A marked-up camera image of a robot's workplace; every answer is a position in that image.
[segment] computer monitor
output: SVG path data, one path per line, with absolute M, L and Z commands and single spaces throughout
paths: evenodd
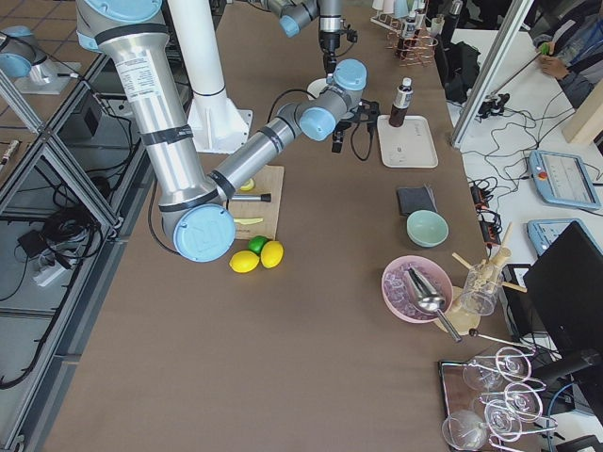
M 534 309 L 562 355 L 562 363 L 548 364 L 556 367 L 537 370 L 541 375 L 564 368 L 571 372 L 603 423 L 603 365 L 589 366 L 583 356 L 591 360 L 593 353 L 603 356 L 603 254 L 574 221 L 538 258 L 524 281 Z

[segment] green bowl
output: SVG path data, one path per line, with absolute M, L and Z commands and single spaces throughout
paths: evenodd
M 448 224 L 431 210 L 417 210 L 406 220 L 406 232 L 418 246 L 435 247 L 448 237 Z

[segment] cutting board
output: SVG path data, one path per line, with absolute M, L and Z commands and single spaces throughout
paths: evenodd
M 266 166 L 253 176 L 255 187 L 252 190 L 237 192 L 237 194 L 261 195 L 270 193 L 272 196 L 271 202 L 229 202 L 228 210 L 234 218 L 264 219 L 260 223 L 250 225 L 236 223 L 236 238 L 249 240 L 256 235 L 264 235 L 270 239 L 276 238 L 284 177 L 285 167 Z

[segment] lemon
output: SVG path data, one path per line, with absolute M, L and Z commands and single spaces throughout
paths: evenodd
M 269 241 L 269 238 L 264 237 L 263 235 L 256 235 L 249 241 L 247 245 L 247 249 L 249 251 L 253 251 L 255 254 L 259 256 L 260 252 L 262 252 L 262 248 Z
M 268 242 L 264 245 L 264 248 L 262 248 L 262 253 L 260 255 L 262 265 L 265 268 L 278 266 L 283 260 L 283 254 L 285 254 L 285 249 L 281 242 L 276 240 Z
M 245 184 L 243 184 L 239 190 L 249 191 L 249 190 L 253 190 L 254 187 L 255 187 L 255 181 L 253 179 L 250 179 Z
M 236 252 L 231 257 L 228 265 L 236 273 L 247 273 L 252 271 L 260 262 L 260 258 L 252 251 L 243 250 Z

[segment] robotic arm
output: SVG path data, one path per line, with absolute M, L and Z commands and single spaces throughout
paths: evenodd
M 0 70 L 9 77 L 26 77 L 32 83 L 46 85 L 57 79 L 57 67 L 40 50 L 29 28 L 10 26 L 0 31 Z
M 341 45 L 341 36 L 349 42 L 357 42 L 358 34 L 350 26 L 343 25 L 342 0 L 304 0 L 298 4 L 292 0 L 261 0 L 263 8 L 269 9 L 280 18 L 280 24 L 290 38 L 317 17 L 320 18 L 318 43 L 322 50 L 322 63 L 327 78 L 333 75 L 337 60 L 336 50 Z
M 184 257 L 208 262 L 235 239 L 234 220 L 220 203 L 302 133 L 314 140 L 328 137 L 359 105 L 367 70 L 357 60 L 342 61 L 316 100 L 282 107 L 206 176 L 165 55 L 168 30 L 160 7 L 156 0 L 77 0 L 78 35 L 85 47 L 115 62 L 162 188 L 166 236 Z

